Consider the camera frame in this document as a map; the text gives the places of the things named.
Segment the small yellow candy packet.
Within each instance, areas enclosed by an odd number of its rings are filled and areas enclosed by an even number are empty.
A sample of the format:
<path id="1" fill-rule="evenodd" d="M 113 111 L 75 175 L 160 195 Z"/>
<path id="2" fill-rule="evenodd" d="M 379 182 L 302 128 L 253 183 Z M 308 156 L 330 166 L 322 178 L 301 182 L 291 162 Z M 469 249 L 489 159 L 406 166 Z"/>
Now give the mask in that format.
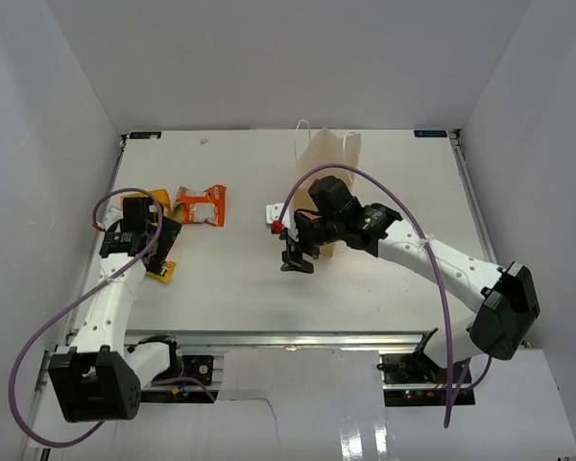
<path id="1" fill-rule="evenodd" d="M 148 271 L 146 277 L 158 280 L 162 283 L 169 283 L 175 273 L 177 263 L 175 261 L 164 261 L 155 272 Z"/>

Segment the orange snack packet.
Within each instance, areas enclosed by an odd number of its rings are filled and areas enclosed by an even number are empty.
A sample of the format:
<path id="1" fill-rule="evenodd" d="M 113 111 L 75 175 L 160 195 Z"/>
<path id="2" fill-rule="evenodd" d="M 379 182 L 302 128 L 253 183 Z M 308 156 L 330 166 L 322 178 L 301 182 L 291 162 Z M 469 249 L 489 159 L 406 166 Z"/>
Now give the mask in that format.
<path id="1" fill-rule="evenodd" d="M 182 225 L 208 224 L 223 227 L 226 221 L 227 188 L 215 184 L 196 191 L 180 187 L 172 211 L 172 219 Z"/>

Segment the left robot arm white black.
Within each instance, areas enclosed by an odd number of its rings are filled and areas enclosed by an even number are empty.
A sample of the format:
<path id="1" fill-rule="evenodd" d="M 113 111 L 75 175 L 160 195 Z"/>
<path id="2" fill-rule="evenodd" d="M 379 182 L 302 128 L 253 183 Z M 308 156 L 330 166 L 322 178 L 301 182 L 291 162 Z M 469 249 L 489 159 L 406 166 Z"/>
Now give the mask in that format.
<path id="1" fill-rule="evenodd" d="M 135 293 L 145 277 L 167 283 L 176 268 L 167 256 L 181 225 L 170 217 L 164 189 L 128 194 L 120 212 L 106 220 L 99 252 L 99 280 L 84 321 L 67 352 L 55 353 L 49 377 L 69 423 L 131 420 L 144 388 L 179 376 L 183 365 L 177 340 L 168 334 L 127 345 Z"/>

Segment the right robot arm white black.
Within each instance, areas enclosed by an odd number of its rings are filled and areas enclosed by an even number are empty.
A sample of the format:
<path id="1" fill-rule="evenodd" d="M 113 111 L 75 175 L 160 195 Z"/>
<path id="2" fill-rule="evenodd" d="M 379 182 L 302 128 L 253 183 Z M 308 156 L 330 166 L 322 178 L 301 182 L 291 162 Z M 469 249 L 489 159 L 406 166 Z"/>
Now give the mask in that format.
<path id="1" fill-rule="evenodd" d="M 424 334 L 409 365 L 444 369 L 448 364 L 485 354 L 511 359 L 540 315 L 530 269 L 518 262 L 507 267 L 464 254 L 419 231 L 403 214 L 379 203 L 363 206 L 334 176 L 314 181 L 308 194 L 315 211 L 283 211 L 271 225 L 285 243 L 284 272 L 311 274 L 312 264 L 327 244 L 347 247 L 395 263 L 452 295 L 471 316 L 448 332 Z"/>

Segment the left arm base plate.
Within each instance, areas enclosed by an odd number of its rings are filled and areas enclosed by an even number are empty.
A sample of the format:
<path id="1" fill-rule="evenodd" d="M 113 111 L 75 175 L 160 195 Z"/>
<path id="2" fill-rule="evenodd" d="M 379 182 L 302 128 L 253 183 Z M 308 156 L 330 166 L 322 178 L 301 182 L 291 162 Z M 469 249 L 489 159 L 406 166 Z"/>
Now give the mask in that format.
<path id="1" fill-rule="evenodd" d="M 214 357 L 183 355 L 179 377 L 158 377 L 143 391 L 142 401 L 153 403 L 213 403 Z"/>

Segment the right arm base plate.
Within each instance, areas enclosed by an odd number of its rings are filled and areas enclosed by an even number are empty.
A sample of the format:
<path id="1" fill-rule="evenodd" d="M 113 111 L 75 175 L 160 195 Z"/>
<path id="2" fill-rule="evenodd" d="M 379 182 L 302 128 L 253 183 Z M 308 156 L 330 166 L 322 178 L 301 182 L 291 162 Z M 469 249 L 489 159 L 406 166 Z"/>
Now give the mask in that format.
<path id="1" fill-rule="evenodd" d="M 427 331 L 412 352 L 381 355 L 377 370 L 385 385 L 387 408 L 445 406 L 446 369 L 424 355 L 424 347 L 437 331 Z"/>

